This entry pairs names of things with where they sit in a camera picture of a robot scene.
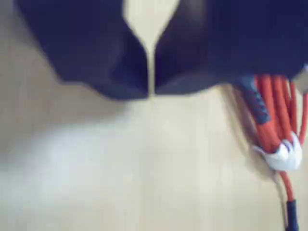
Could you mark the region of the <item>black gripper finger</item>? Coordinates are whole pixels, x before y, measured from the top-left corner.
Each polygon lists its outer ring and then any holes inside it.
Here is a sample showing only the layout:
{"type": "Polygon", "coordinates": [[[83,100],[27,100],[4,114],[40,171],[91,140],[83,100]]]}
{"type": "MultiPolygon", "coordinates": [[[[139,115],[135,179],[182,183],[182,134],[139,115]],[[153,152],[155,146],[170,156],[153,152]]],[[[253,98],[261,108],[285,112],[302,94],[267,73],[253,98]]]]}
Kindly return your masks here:
{"type": "Polygon", "coordinates": [[[64,82],[115,100],[148,97],[147,55],[121,0],[17,0],[15,5],[64,82]]]}
{"type": "Polygon", "coordinates": [[[308,63],[305,0],[182,0],[155,49],[155,92],[188,94],[308,63]]]}

